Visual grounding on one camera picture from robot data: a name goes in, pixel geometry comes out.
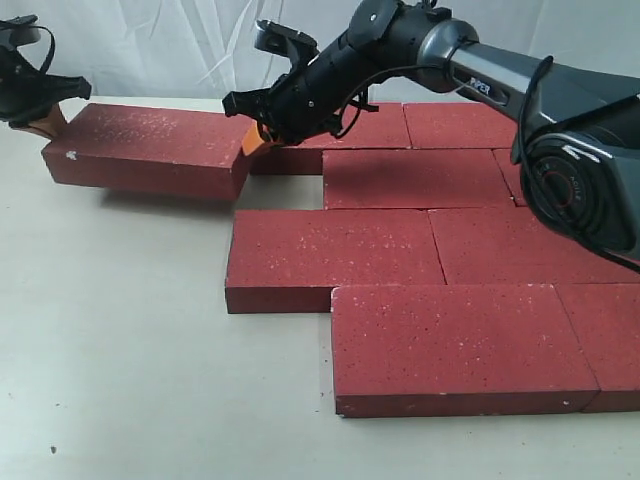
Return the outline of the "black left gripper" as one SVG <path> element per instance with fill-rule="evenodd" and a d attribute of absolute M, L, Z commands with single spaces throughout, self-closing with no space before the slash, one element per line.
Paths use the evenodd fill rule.
<path fill-rule="evenodd" d="M 17 49 L 1 48 L 1 121 L 48 140 L 66 129 L 58 103 L 91 96 L 91 84 L 85 77 L 51 74 L 52 59 L 49 53 L 36 67 Z"/>

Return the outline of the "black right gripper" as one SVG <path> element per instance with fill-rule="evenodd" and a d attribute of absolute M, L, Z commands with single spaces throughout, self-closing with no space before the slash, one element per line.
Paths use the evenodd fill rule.
<path fill-rule="evenodd" d="M 228 93 L 225 115 L 256 121 L 245 133 L 244 156 L 268 151 L 273 143 L 297 145 L 314 136 L 338 132 L 337 112 L 378 66 L 341 35 L 304 68 L 281 75 L 269 88 Z"/>

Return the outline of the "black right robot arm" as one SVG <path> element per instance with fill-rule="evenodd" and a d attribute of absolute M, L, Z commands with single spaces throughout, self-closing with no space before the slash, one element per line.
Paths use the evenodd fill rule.
<path fill-rule="evenodd" d="M 363 1 L 347 29 L 319 49 L 309 35 L 261 20 L 257 49 L 290 70 L 270 87 L 232 91 L 227 116 L 252 119 L 243 148 L 342 138 L 348 107 L 404 77 L 455 92 L 514 121 L 511 161 L 525 202 L 548 229 L 629 270 L 639 267 L 639 82 L 483 44 L 434 1 Z"/>

